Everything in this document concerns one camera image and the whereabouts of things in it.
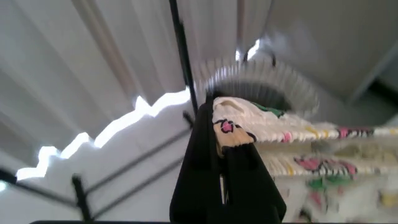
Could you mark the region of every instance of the wire basket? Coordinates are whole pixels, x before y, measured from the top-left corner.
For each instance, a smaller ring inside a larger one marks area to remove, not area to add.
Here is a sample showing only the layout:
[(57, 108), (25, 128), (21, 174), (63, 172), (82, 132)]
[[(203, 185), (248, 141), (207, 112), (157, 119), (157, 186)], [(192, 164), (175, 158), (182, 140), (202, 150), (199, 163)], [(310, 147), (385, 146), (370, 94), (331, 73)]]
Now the wire basket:
[(218, 58), (193, 66), (198, 103), (221, 93), (309, 118), (318, 110), (312, 84), (287, 64), (270, 56), (247, 62)]

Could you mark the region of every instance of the curtain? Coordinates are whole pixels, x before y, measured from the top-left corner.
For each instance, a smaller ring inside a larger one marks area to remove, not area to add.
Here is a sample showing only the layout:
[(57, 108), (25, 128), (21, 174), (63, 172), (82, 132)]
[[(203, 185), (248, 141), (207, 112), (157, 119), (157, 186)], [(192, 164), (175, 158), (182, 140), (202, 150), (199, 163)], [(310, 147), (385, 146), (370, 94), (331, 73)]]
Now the curtain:
[(30, 166), (184, 89), (168, 1), (0, 2), (0, 149)]

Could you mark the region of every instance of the floor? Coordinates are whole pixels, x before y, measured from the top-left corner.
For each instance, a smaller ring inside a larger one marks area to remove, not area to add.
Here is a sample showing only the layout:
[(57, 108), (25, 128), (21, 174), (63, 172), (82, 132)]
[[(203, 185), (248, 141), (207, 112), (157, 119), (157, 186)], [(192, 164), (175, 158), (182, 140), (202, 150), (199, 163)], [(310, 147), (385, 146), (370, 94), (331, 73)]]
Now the floor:
[[(370, 93), (357, 103), (345, 105), (319, 87), (320, 108), (312, 121), (330, 121), (340, 125), (380, 125), (398, 112), (388, 102)], [(190, 110), (190, 102), (170, 106), (155, 118), (145, 115), (140, 121), (113, 136), (101, 149), (82, 145), (69, 159), (53, 158), (44, 178), (23, 180), (58, 194), (73, 198), (70, 178), (80, 174), (84, 186), (89, 187), (119, 167), (162, 144), (177, 133), (188, 129), (182, 118), (183, 110)], [(189, 133), (159, 153), (141, 162), (118, 179), (89, 195), (89, 203), (96, 213), (108, 203), (122, 196), (169, 164), (184, 155)], [(0, 157), (5, 166), (13, 169), (20, 164)], [(136, 192), (132, 197), (100, 216), (98, 220), (168, 221), (169, 203), (179, 173), (179, 166)], [(0, 223), (25, 224), (36, 220), (79, 220), (80, 214), (63, 205), (43, 200), (35, 195), (8, 187), (0, 192)]]

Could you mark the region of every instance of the sheer curtain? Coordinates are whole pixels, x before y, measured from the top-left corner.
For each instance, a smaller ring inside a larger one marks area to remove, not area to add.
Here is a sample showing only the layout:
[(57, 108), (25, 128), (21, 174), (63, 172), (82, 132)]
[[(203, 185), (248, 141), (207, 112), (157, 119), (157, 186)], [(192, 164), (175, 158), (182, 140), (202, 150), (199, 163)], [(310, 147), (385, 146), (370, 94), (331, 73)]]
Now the sheer curtain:
[[(247, 51), (270, 4), (178, 1), (191, 63)], [(42, 146), (95, 139), (138, 96), (184, 89), (167, 0), (0, 2), (0, 150), (30, 166)]]

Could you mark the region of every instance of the black metal rod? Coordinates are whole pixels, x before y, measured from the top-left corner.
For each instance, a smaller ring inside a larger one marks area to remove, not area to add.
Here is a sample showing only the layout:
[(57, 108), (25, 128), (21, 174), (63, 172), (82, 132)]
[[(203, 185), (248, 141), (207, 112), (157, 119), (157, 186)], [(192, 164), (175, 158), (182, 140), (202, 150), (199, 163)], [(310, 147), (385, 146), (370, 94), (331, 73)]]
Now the black metal rod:
[(103, 185), (109, 183), (110, 181), (114, 180), (115, 178), (119, 177), (120, 175), (124, 174), (125, 172), (127, 172), (131, 168), (133, 168), (136, 165), (138, 165), (143, 160), (145, 160), (145, 159), (153, 156), (157, 152), (165, 149), (166, 146), (168, 146), (168, 145), (172, 144), (173, 142), (179, 140), (180, 138), (188, 135), (189, 133), (190, 133), (190, 129), (183, 130), (182, 132), (178, 133), (176, 136), (172, 137), (168, 141), (166, 141), (166, 142), (162, 143), (161, 145), (155, 147), (153, 150), (145, 153), (144, 155), (138, 157), (137, 159), (134, 159), (129, 164), (123, 166), (122, 168), (120, 168), (119, 170), (114, 172), (113, 174), (105, 177), (104, 179), (100, 180), (97, 184), (94, 184), (93, 186), (88, 188), (87, 191), (86, 191), (86, 194), (89, 194), (89, 193), (93, 192), (94, 190), (97, 190), (98, 188), (102, 187)]
[(84, 221), (92, 221), (90, 209), (87, 204), (87, 196), (84, 193), (83, 185), (80, 176), (74, 174), (72, 177), (72, 184), (75, 187), (77, 206), (80, 208), (81, 215)]
[(132, 190), (128, 191), (127, 193), (123, 194), (122, 196), (118, 197), (115, 201), (111, 202), (110, 204), (108, 204), (107, 206), (105, 206), (104, 208), (100, 209), (95, 215), (94, 215), (94, 219), (97, 219), (98, 217), (100, 217), (101, 215), (103, 215), (105, 212), (109, 211), (110, 209), (112, 209), (113, 207), (117, 206), (118, 204), (124, 202), (125, 200), (127, 200), (130, 196), (134, 195), (135, 193), (141, 191), (142, 189), (144, 189), (145, 187), (147, 187), (149, 184), (155, 182), (157, 179), (161, 178), (163, 175), (169, 173), (170, 171), (172, 171), (173, 169), (175, 169), (176, 167), (178, 167), (180, 165), (180, 163), (183, 161), (183, 157), (177, 159), (176, 161), (172, 162), (171, 164), (169, 164), (167, 167), (165, 167), (164, 169), (162, 169), (160, 172), (156, 173), (155, 175), (153, 175), (152, 177), (150, 177), (149, 179), (145, 180), (143, 183), (139, 184), (137, 187), (134, 187)]
[(189, 91), (191, 94), (191, 102), (192, 102), (192, 106), (193, 106), (193, 112), (195, 113), (195, 116), (196, 116), (198, 113), (198, 102), (197, 102), (197, 96), (195, 93), (195, 88), (193, 86), (192, 70), (191, 70), (191, 64), (190, 64), (190, 60), (189, 60), (187, 39), (185, 37), (184, 26), (183, 26), (182, 22), (180, 21), (180, 16), (178, 14), (177, 1), (169, 0), (169, 3), (170, 3), (170, 10), (172, 11), (174, 32), (175, 32), (175, 38), (177, 39), (178, 52), (179, 52), (179, 56), (180, 56), (182, 72), (184, 75), (185, 83), (189, 87)]
[(10, 172), (5, 171), (4, 169), (0, 169), (0, 180), (3, 180), (4, 182), (8, 183), (11, 186), (14, 186), (17, 189), (22, 189), (29, 193), (33, 193), (43, 198), (52, 200), (54, 202), (58, 202), (66, 206), (76, 208), (76, 203), (72, 199), (59, 196), (56, 193), (51, 192), (49, 190), (44, 190), (39, 187), (17, 182), (16, 177), (12, 175)]

